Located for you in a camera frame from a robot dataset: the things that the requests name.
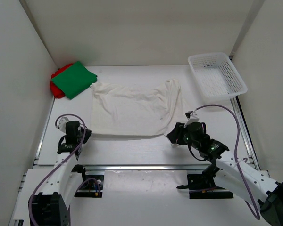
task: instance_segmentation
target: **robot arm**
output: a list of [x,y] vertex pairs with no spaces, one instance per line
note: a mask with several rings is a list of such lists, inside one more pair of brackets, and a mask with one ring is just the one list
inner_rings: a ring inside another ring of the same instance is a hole
[[197,122],[198,118],[192,117],[186,124],[177,123],[174,130],[167,135],[171,143],[188,145],[189,148],[192,146],[198,150],[203,159],[211,162],[202,173],[205,177],[213,178],[217,186],[228,189],[252,203],[239,172],[239,164],[261,216],[272,226],[283,226],[283,182],[265,177],[239,159],[236,163],[228,147],[211,139],[206,133],[205,123]]
[[[83,128],[79,121],[63,118],[59,129],[66,133],[58,146],[58,156],[54,167],[57,167],[78,146],[82,139]],[[85,144],[91,135],[86,130]],[[86,180],[85,169],[77,165],[81,149],[78,149],[53,175],[40,187],[39,193],[33,197],[32,214],[38,225],[67,226],[69,221],[68,208],[79,185]]]

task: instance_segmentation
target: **white tabletop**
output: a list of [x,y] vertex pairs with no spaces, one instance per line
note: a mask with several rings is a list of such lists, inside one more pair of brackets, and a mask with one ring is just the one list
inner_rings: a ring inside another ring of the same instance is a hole
[[[152,89],[168,79],[178,79],[183,97],[191,106],[191,110],[204,105],[192,78],[189,66],[104,66],[87,67],[98,80],[131,87]],[[222,105],[233,109],[231,102]],[[39,165],[53,165],[56,161],[58,141],[64,135],[54,126],[55,119],[61,114],[74,113],[83,118],[90,128],[92,109],[92,93],[88,88],[72,100],[66,97],[55,99],[49,124],[41,147]],[[198,111],[200,122],[207,125],[207,133],[211,138],[219,140],[234,149],[237,128],[233,117],[225,110],[217,107]],[[238,146],[238,156],[247,157],[242,137]],[[123,138],[92,137],[83,146],[79,164],[83,165],[178,165],[202,164],[195,160],[186,146],[172,148],[165,136],[151,139],[132,140]]]
[[[29,226],[28,199],[50,169],[28,171],[14,220]],[[71,225],[88,226],[268,226],[241,198],[190,200],[186,171],[105,171],[102,198],[74,198]]]

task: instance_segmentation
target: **white cloth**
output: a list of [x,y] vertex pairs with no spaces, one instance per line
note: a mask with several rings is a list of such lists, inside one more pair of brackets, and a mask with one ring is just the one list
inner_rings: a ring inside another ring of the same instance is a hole
[[93,134],[155,136],[171,132],[177,122],[185,123],[190,110],[178,80],[144,90],[117,84],[92,85]]

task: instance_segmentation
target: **white plastic basket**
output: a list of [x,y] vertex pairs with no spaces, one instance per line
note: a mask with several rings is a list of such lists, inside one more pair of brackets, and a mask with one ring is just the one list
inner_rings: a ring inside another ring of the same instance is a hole
[[247,87],[225,53],[207,53],[188,58],[192,74],[205,102],[233,98]]

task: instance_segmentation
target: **green cloth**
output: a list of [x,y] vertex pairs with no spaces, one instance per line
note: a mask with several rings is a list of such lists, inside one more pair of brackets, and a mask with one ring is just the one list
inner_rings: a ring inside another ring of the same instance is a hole
[[82,63],[78,61],[51,80],[65,93],[66,97],[72,99],[98,79],[97,75],[88,71]]

